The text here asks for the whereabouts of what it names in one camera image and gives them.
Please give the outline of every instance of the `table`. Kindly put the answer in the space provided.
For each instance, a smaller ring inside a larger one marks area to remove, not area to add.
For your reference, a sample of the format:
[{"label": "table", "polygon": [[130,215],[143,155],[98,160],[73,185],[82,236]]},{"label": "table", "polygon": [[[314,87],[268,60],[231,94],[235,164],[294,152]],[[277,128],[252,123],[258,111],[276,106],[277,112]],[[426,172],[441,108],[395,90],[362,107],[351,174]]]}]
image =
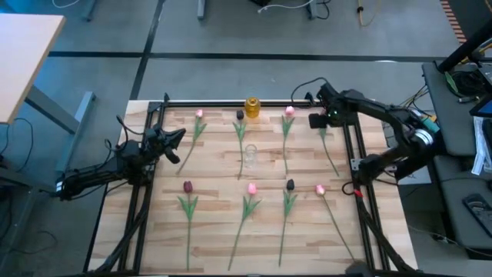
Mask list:
[{"label": "table", "polygon": [[[457,66],[459,70],[468,67]],[[434,63],[424,63],[422,69],[447,152],[455,156],[475,156],[474,120],[470,110],[476,103],[458,103],[457,97],[447,88],[446,78]]]},{"label": "table", "polygon": [[[207,4],[207,0],[198,0],[198,12],[197,12],[197,17],[198,19],[202,20],[205,18],[205,5]],[[312,1],[309,3],[309,19],[316,19],[317,18],[317,6],[316,6],[316,1]]]},{"label": "table", "polygon": [[[64,172],[77,142],[87,111],[95,96],[86,92],[75,116],[37,89],[33,83],[49,50],[62,30],[65,18],[60,15],[0,14],[0,123],[11,124],[23,102],[48,117],[70,135],[61,158],[59,172]],[[54,192],[55,180],[43,182],[29,175],[0,168],[0,180],[28,189],[25,206],[18,219],[12,223],[12,230],[6,237],[5,245],[16,245],[29,217],[39,190]]]},{"label": "table", "polygon": [[[149,101],[130,101],[125,124],[136,132],[143,130]],[[177,154],[183,159],[191,146],[196,108],[166,108],[164,130],[186,128]],[[351,264],[322,200],[314,186],[325,185],[327,200],[344,238],[357,259],[364,258],[361,229],[353,197],[343,195],[341,186],[350,180],[344,134],[341,128],[327,132],[326,144],[340,177],[334,173],[323,150],[317,130],[309,128],[308,114],[319,111],[298,109],[287,140],[289,174],[282,158],[281,114],[283,108],[262,108],[259,118],[246,118],[243,147],[258,148],[257,161],[244,168],[240,180],[239,144],[232,122],[236,108],[204,108],[201,134],[188,163],[179,176],[179,165],[162,159],[156,167],[145,234],[140,274],[172,275],[186,273],[187,223],[177,196],[183,196],[183,181],[191,180],[199,197],[191,234],[190,273],[195,274],[334,274]],[[381,122],[360,116],[368,153],[386,149]],[[140,139],[131,134],[131,139]],[[296,184],[298,200],[288,218],[282,267],[278,267],[283,223],[282,189],[287,179]],[[256,199],[262,202],[247,219],[230,272],[227,265],[242,213],[242,196],[249,182],[258,186]],[[105,197],[89,252],[88,269],[96,269],[117,245],[125,230],[132,188],[123,186]],[[401,207],[397,187],[375,183],[383,230],[404,260],[416,267],[414,252]],[[376,244],[372,240],[377,257]],[[135,249],[135,241],[130,249]],[[128,261],[134,258],[130,251]]]}]

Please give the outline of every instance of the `gray floor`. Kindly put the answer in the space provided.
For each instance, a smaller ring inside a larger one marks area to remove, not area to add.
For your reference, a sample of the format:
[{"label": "gray floor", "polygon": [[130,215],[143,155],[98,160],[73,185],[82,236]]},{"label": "gray floor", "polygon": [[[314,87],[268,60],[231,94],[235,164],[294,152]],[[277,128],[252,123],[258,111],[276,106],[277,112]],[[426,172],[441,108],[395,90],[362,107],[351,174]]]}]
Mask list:
[{"label": "gray floor", "polygon": [[[80,19],[83,7],[79,4],[60,10],[52,7],[51,0],[15,1],[14,5],[13,1],[7,2],[17,12],[67,15],[55,50],[105,52],[142,51],[158,3],[102,0],[94,21],[87,23]],[[458,46],[438,0],[383,0],[380,14],[368,28],[357,25],[355,0],[333,0],[329,6],[329,20],[310,22],[305,10],[272,8],[259,15],[245,0],[214,0],[208,1],[207,18],[199,22],[195,0],[167,0],[152,51],[445,56]],[[369,18],[374,3],[365,1],[364,6]],[[138,63],[136,58],[48,58],[43,65],[35,84],[68,111],[75,112],[85,91],[98,97],[71,167],[100,162],[106,155],[103,140],[115,142],[119,134],[115,116],[125,111]],[[355,88],[368,98],[394,104],[424,84],[419,63],[151,59],[138,98],[161,99],[165,92],[173,99],[288,98],[296,85],[318,76],[328,78],[335,88]],[[317,87],[309,86],[297,97],[308,90],[316,92]],[[419,100],[419,105],[432,109],[428,97]],[[27,105],[19,116],[32,121],[35,128],[34,152],[25,172],[47,182],[54,180],[52,169],[66,134]],[[14,165],[25,157],[26,130],[19,122],[11,134],[5,155]],[[0,145],[4,137],[5,128],[0,128]],[[49,138],[47,143],[42,142],[43,137]],[[415,193],[405,199],[408,221],[436,231],[428,223],[440,206],[422,212],[415,208],[422,207],[420,198]],[[35,276],[79,273],[100,202],[100,193],[73,202],[39,199],[18,247],[38,249],[49,243],[49,238],[38,234],[40,230],[54,233],[58,245],[37,255],[15,254],[12,271],[34,272]],[[427,235],[411,232],[411,236],[419,268],[425,272],[482,276],[492,265],[470,261],[462,250],[434,242]]]}]

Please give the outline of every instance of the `wooden board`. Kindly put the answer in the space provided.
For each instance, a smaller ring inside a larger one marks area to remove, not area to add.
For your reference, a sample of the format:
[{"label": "wooden board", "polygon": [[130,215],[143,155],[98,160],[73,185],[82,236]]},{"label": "wooden board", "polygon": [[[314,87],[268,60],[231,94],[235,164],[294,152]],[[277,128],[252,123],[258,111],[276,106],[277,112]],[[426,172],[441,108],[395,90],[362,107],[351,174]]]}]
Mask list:
[{"label": "wooden board", "polygon": [[[130,102],[125,124],[137,132],[145,122],[147,101]],[[314,194],[314,186],[327,189],[326,198],[344,238],[356,256],[364,258],[360,227],[354,198],[341,192],[350,180],[344,136],[341,128],[327,132],[328,151],[340,172],[337,177],[326,158],[317,130],[309,128],[308,114],[316,109],[297,110],[287,140],[289,174],[285,175],[282,158],[280,108],[263,108],[256,119],[247,122],[244,147],[256,145],[258,152],[253,167],[244,168],[237,179],[241,162],[239,143],[232,122],[233,108],[204,108],[207,123],[188,163],[179,176],[179,165],[162,159],[158,163],[152,192],[141,274],[186,273],[187,219],[178,196],[183,181],[191,180],[199,200],[194,213],[191,234],[190,273],[194,274],[336,274],[351,264],[350,256],[338,236],[323,201]],[[361,116],[364,141],[368,153],[386,149],[381,123]],[[188,131],[177,154],[183,159],[191,146],[194,109],[169,108],[164,129],[186,128]],[[282,189],[287,179],[295,181],[298,200],[288,217],[282,266],[278,254],[283,223]],[[261,203],[247,219],[239,238],[232,269],[228,261],[242,214],[242,197],[247,184],[258,187],[255,199]],[[416,266],[414,252],[397,188],[376,182],[384,232],[407,263]],[[106,197],[95,240],[90,269],[97,268],[112,251],[124,230],[131,187],[121,187]],[[377,249],[373,240],[376,260]]]},{"label": "wooden board", "polygon": [[12,123],[62,30],[61,15],[0,13],[0,123]]}]

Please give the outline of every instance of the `white cable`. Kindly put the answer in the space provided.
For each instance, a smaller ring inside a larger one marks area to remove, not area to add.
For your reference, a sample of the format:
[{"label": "white cable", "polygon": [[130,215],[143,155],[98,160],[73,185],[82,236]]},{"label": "white cable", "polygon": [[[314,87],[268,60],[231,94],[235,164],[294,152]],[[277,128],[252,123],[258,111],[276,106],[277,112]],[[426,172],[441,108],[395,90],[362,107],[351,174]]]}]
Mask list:
[{"label": "white cable", "polygon": [[77,4],[79,1],[80,1],[80,0],[75,0],[75,2],[72,2],[72,3],[67,4],[67,5],[61,5],[61,6],[60,6],[60,5],[56,5],[55,0],[52,0],[52,3],[53,3],[53,5],[54,5],[56,8],[68,8],[68,7],[70,7],[71,5],[75,5],[75,4]]},{"label": "white cable", "polygon": [[309,2],[306,2],[306,3],[304,3],[304,4],[302,4],[302,5],[299,5],[299,6],[296,6],[296,7],[289,7],[289,6],[284,6],[284,5],[268,5],[268,6],[265,6],[265,7],[263,7],[263,8],[260,8],[260,9],[258,10],[258,13],[261,13],[261,11],[263,11],[263,10],[267,10],[268,8],[271,8],[271,7],[279,7],[279,8],[302,8],[302,7],[304,7],[304,6],[309,5],[309,4],[310,4],[311,2],[313,2],[313,1],[314,1],[314,0],[310,0]]},{"label": "white cable", "polygon": [[484,256],[486,256],[486,257],[492,257],[492,255],[490,255],[490,254],[483,253],[483,252],[480,252],[480,251],[477,251],[477,250],[473,250],[473,249],[471,249],[471,248],[468,248],[468,247],[466,247],[466,246],[464,246],[464,245],[461,245],[461,244],[459,244],[459,243],[455,242],[454,240],[449,239],[449,238],[447,238],[447,237],[445,237],[445,236],[443,236],[443,235],[440,235],[440,234],[437,234],[437,233],[434,233],[434,232],[428,232],[428,231],[420,230],[420,229],[417,229],[417,228],[415,228],[415,227],[413,227],[413,226],[411,226],[411,225],[407,225],[407,226],[408,226],[408,228],[413,229],[414,231],[417,231],[417,232],[422,232],[422,233],[424,233],[424,234],[428,234],[428,235],[437,235],[438,237],[443,238],[443,239],[446,239],[446,240],[448,240],[448,241],[450,241],[450,242],[454,243],[455,245],[457,245],[457,246],[459,246],[459,247],[461,247],[461,248],[464,248],[464,249],[466,249],[466,250],[469,250],[469,251],[475,252],[475,253],[480,254],[480,255],[484,255]]}]

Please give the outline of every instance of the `yellow bottle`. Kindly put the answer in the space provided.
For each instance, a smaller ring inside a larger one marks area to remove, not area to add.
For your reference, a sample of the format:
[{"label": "yellow bottle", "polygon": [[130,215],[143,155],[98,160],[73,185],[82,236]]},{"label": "yellow bottle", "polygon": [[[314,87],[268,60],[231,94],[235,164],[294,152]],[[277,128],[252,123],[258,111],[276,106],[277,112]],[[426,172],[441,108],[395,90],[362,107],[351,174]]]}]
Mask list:
[{"label": "yellow bottle", "polygon": [[257,118],[260,114],[261,103],[256,97],[250,97],[244,102],[244,110],[248,118]]}]

